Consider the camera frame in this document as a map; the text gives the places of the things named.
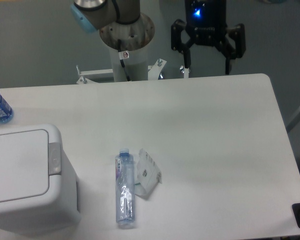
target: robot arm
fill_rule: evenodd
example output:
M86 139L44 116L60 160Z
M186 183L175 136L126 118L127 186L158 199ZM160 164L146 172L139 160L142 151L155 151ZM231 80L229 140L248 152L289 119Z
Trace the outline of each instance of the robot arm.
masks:
M136 22L140 17L140 0L74 0L71 10L80 26L92 32L113 22Z
M190 67L190 47L193 44L215 47L225 57L225 74L230 73L230 60L241 58L246 51L245 26L229 29L226 23L226 0L185 0L186 21L178 19L171 26L171 48L183 54L185 68ZM190 40L182 43L186 31ZM231 46L226 34L234 40Z

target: white table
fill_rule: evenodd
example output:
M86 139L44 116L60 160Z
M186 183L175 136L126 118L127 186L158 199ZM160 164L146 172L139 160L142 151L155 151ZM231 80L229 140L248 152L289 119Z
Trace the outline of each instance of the white table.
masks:
M239 240L300 235L300 175L266 75L1 89L0 128L61 131L81 182L77 226L31 239ZM145 148L162 171L136 227L115 221L115 161ZM0 230L0 240L28 239Z

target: blue light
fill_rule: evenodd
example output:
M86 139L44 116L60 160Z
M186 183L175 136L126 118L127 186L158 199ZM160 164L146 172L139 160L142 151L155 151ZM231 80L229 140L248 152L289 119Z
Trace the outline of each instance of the blue light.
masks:
M200 17L200 9L195 12L195 15L198 16L198 17Z

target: screw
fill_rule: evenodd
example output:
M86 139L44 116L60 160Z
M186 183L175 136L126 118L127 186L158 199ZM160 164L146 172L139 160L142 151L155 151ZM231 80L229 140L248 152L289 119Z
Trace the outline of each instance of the screw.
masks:
M84 83L84 84L87 84L87 79L84 77L84 76L81 76L80 78L80 82Z
M158 77L158 80L162 80L162 79L165 79L165 74L163 72L161 72Z
M185 73L185 67L183 65L180 66L179 68L180 73L184 74Z
M79 65L76 66L76 71L78 72L78 76L80 76L81 75L81 71L79 69Z
M164 62L164 61L162 61L162 59L159 58L159 59L158 59L158 66L161 67L161 64L162 64L163 62Z

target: blue cap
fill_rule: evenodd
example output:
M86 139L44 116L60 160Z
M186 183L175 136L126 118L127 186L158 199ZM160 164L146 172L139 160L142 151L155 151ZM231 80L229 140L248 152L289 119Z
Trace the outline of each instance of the blue cap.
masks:
M129 148L121 148L120 153L121 154L128 154L129 153Z
M74 4L71 5L71 12L76 22L86 33L91 34L97 31L97 29Z

